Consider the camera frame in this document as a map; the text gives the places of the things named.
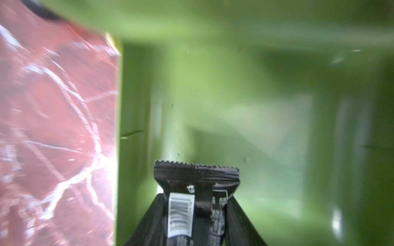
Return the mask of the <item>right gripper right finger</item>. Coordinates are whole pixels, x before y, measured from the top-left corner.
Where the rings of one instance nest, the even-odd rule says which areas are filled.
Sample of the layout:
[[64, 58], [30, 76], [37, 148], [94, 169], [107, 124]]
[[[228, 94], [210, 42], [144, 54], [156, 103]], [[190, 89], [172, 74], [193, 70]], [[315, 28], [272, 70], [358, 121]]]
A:
[[224, 240], [227, 246], [268, 246], [234, 197], [227, 203]]

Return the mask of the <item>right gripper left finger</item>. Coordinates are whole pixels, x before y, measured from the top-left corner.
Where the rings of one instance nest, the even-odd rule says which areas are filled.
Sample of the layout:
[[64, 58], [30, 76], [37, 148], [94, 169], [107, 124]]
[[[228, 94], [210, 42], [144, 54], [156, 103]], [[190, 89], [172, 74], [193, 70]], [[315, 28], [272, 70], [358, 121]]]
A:
[[164, 246], [164, 197], [158, 194], [124, 246]]

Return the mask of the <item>green bottom drawer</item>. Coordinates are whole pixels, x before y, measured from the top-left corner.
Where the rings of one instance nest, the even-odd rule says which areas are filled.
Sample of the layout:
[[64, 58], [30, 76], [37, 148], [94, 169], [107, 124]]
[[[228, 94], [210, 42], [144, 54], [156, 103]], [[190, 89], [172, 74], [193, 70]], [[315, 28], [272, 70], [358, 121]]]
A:
[[393, 1], [43, 4], [123, 44], [116, 245], [156, 160], [239, 168], [270, 246], [393, 245]]

